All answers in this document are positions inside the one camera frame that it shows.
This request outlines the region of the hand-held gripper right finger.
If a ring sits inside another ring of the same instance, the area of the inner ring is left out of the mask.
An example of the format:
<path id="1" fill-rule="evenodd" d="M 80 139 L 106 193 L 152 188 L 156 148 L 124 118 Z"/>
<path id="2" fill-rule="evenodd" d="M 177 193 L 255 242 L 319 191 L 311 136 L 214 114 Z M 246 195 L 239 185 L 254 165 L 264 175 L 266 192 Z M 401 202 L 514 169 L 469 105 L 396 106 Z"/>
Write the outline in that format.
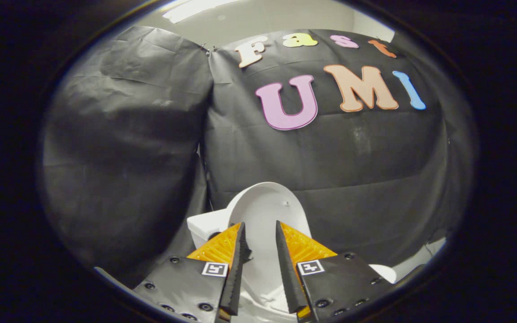
<path id="1" fill-rule="evenodd" d="M 300 323 L 330 323 L 365 311 L 391 291 L 356 253 L 333 252 L 281 221 L 276 249 L 287 306 Z"/>

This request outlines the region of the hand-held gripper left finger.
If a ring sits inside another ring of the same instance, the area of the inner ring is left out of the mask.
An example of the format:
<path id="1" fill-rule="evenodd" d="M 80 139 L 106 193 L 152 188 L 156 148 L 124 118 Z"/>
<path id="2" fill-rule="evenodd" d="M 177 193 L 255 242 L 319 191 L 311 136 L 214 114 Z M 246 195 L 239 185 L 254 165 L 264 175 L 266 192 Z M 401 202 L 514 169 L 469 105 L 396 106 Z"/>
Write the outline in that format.
<path id="1" fill-rule="evenodd" d="M 164 314 L 193 323 L 238 315 L 243 265 L 250 257 L 244 223 L 217 234 L 188 256 L 172 255 L 133 292 Z"/>

